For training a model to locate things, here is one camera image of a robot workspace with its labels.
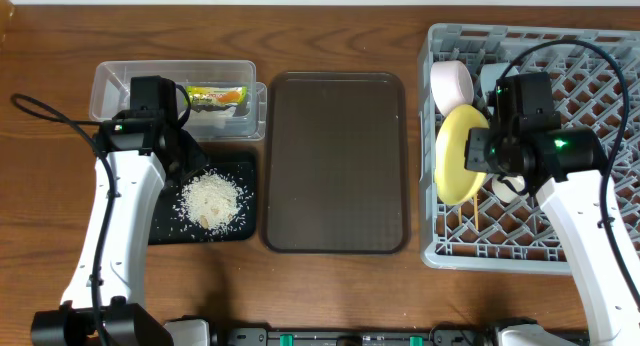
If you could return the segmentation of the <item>white cup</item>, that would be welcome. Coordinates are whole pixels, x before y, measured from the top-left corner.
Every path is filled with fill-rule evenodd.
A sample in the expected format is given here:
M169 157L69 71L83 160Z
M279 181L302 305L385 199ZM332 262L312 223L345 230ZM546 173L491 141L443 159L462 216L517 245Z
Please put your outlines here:
M525 180L522 176L499 176L496 175L491 181L494 195L503 203L511 203L516 198L521 197L521 192L525 188Z

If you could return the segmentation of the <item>green snack wrapper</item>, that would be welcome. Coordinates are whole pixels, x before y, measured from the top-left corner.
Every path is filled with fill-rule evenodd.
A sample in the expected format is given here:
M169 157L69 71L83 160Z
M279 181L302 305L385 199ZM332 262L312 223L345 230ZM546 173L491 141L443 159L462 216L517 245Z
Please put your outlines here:
M226 107L241 104L247 95L247 88L187 86L186 91L194 105Z

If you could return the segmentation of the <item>white tissue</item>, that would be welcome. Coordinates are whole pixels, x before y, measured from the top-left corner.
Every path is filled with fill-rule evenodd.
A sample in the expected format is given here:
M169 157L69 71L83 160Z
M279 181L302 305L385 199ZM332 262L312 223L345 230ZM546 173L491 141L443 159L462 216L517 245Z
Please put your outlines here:
M193 111L188 123L196 126L224 128L226 123L234 117L235 112L235 106L226 109Z

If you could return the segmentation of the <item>light blue bowl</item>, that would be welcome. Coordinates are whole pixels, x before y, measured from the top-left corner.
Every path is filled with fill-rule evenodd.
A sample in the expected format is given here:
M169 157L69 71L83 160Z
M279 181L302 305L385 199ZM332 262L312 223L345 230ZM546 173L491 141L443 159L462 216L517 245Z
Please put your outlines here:
M495 89L497 80L508 66L508 63L494 63L485 64L481 68L479 76L480 89L485 102L488 102L489 93Z

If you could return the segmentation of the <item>yellow plate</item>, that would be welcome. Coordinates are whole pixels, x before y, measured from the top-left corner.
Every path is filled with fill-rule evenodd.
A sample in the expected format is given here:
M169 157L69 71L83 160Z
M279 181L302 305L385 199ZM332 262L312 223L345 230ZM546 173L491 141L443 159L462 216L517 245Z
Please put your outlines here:
M434 181L438 198L449 206L474 196L487 176L465 168L465 146L472 128L488 129L489 124L473 106L460 105L445 117L437 134Z

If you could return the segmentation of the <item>rice leftovers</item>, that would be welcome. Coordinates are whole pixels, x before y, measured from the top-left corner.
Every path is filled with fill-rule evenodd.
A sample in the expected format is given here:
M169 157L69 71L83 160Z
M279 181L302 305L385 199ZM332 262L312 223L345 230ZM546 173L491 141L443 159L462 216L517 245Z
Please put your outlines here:
M246 225L245 209L253 195L230 176L205 171L182 188L172 208L177 220L188 221L212 236L222 236Z

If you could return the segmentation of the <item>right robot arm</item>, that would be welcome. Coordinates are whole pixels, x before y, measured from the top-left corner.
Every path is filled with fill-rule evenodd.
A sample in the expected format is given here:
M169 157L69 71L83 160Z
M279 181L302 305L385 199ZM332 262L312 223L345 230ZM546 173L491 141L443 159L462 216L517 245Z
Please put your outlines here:
M555 231L587 316L593 345L639 342L639 257L606 172L610 157L588 127L564 128L547 73L497 80L488 128L465 146L470 171L521 176Z

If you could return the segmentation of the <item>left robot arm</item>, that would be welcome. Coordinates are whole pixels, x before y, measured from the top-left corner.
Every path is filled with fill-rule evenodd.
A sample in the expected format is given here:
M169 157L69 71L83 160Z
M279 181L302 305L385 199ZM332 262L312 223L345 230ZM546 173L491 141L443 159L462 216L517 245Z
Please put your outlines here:
M35 345L172 345L144 308L144 268L156 202L204 154L184 130L177 97L185 88L161 76L134 77L129 107L88 135L50 108L96 157L96 189L84 246L58 309L35 313Z

